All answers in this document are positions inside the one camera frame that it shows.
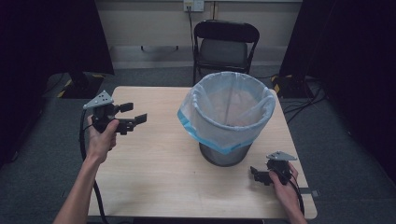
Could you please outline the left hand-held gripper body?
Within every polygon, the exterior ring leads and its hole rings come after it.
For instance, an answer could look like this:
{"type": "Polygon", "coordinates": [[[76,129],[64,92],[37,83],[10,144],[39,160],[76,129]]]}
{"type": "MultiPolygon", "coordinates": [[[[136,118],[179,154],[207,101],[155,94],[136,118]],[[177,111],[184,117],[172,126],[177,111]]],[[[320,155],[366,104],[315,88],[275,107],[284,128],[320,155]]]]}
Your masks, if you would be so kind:
{"type": "Polygon", "coordinates": [[[92,110],[92,126],[102,133],[108,123],[115,118],[120,111],[118,105],[114,105],[113,98],[106,92],[102,91],[87,104],[83,106],[84,110],[92,110]]]}

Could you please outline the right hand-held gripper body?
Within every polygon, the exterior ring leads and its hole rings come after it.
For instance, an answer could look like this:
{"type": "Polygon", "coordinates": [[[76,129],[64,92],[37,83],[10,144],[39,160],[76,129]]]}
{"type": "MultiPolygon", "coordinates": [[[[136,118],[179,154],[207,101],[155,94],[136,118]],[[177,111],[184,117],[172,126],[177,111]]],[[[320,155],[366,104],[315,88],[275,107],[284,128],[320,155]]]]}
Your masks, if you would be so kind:
{"type": "Polygon", "coordinates": [[[287,185],[291,179],[289,161],[296,161],[297,158],[282,151],[271,153],[266,158],[268,159],[267,168],[278,175],[283,185],[287,185]]]}

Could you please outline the grey mesh trash bin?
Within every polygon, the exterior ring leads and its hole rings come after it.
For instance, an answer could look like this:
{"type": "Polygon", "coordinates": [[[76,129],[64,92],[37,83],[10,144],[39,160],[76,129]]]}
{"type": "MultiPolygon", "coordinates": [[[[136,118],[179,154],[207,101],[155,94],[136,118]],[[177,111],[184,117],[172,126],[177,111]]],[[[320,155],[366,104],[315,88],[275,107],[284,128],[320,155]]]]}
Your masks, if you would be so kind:
{"type": "Polygon", "coordinates": [[[219,153],[215,149],[203,144],[199,144],[199,148],[203,157],[211,164],[219,167],[230,167],[238,164],[246,157],[250,145],[236,148],[228,154],[219,153]]]}

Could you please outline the trash bin with blue liner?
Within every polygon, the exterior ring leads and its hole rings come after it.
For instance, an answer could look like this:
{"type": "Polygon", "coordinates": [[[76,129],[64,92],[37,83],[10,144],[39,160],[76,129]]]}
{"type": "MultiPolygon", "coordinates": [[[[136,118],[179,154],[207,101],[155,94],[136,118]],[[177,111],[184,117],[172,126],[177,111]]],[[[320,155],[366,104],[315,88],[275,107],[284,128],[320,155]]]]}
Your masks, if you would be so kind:
{"type": "Polygon", "coordinates": [[[219,72],[205,76],[189,90],[177,117],[196,141],[227,155],[252,144],[275,107],[275,96],[258,79],[219,72]]]}

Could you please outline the person's left hand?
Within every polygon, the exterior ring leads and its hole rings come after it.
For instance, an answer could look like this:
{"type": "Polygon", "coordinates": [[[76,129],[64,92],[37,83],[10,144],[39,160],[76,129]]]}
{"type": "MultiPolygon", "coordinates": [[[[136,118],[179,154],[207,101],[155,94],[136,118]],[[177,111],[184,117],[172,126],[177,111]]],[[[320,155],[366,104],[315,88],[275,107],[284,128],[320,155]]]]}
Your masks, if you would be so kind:
{"type": "Polygon", "coordinates": [[[106,160],[107,153],[116,145],[116,130],[119,125],[117,119],[111,120],[106,129],[99,133],[92,125],[92,116],[87,118],[89,127],[89,147],[86,161],[99,165],[106,160]]]}

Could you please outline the person's right hand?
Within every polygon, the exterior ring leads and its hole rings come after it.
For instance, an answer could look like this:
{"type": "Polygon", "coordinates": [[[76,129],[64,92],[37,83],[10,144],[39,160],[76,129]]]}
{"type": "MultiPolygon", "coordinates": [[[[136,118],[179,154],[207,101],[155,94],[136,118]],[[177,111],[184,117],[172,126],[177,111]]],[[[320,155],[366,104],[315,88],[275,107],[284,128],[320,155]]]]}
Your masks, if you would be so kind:
{"type": "Polygon", "coordinates": [[[289,217],[292,216],[296,217],[297,215],[301,214],[300,204],[299,204],[297,192],[295,190],[295,187],[297,186],[296,178],[298,176],[298,172],[296,171],[296,169],[293,167],[292,164],[290,164],[290,170],[291,170],[292,178],[290,179],[290,182],[287,185],[283,185],[280,182],[278,175],[274,171],[270,171],[269,176],[273,181],[273,187],[276,192],[276,197],[280,201],[280,204],[282,205],[286,214],[289,217]]]}

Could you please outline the black stand base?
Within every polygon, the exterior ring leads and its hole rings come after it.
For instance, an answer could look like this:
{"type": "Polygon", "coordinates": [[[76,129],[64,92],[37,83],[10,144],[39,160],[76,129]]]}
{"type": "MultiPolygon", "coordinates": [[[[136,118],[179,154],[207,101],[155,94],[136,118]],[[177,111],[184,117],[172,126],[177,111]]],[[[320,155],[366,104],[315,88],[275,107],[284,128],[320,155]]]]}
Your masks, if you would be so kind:
{"type": "Polygon", "coordinates": [[[279,98],[308,98],[305,81],[293,75],[271,77],[273,88],[279,98]]]}
{"type": "Polygon", "coordinates": [[[105,75],[84,72],[69,73],[70,79],[58,93],[63,99],[91,99],[97,95],[105,75]]]}

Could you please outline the grey tape strip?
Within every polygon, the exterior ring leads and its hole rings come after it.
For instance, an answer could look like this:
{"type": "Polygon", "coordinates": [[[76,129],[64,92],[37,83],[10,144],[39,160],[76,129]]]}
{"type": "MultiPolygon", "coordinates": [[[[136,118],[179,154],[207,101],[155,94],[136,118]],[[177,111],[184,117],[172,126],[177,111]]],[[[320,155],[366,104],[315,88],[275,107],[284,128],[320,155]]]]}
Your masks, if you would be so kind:
{"type": "Polygon", "coordinates": [[[300,192],[302,194],[310,194],[313,198],[317,198],[320,196],[320,193],[317,189],[300,188],[300,192]]]}

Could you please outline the dark curtain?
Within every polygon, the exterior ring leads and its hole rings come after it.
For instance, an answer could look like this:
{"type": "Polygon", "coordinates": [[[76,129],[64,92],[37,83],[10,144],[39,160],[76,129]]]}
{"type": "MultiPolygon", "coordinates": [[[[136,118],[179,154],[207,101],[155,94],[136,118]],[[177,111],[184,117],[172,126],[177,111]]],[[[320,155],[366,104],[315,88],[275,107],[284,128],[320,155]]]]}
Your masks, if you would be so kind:
{"type": "Polygon", "coordinates": [[[50,76],[113,74],[95,0],[0,0],[0,167],[12,160],[50,76]]]}
{"type": "Polygon", "coordinates": [[[396,184],[396,0],[303,0],[279,74],[320,78],[396,184]]]}

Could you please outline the black folding chair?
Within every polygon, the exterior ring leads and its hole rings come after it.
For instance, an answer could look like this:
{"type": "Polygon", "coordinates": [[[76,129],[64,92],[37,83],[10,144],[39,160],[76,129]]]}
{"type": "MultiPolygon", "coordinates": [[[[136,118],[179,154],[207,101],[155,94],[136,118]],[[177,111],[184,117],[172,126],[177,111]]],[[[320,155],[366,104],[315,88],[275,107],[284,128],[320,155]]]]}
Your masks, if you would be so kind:
{"type": "Polygon", "coordinates": [[[193,29],[193,78],[201,69],[248,74],[260,32],[246,22],[206,20],[193,29]]]}

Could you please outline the white wall outlet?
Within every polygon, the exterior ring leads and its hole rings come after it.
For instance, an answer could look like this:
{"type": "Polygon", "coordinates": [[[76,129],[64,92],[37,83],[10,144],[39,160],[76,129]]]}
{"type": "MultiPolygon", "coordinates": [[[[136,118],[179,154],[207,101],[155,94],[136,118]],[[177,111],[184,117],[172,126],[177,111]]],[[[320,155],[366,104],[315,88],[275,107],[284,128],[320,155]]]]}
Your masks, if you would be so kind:
{"type": "Polygon", "coordinates": [[[183,0],[183,10],[186,12],[203,12],[205,10],[205,1],[183,0]]]}

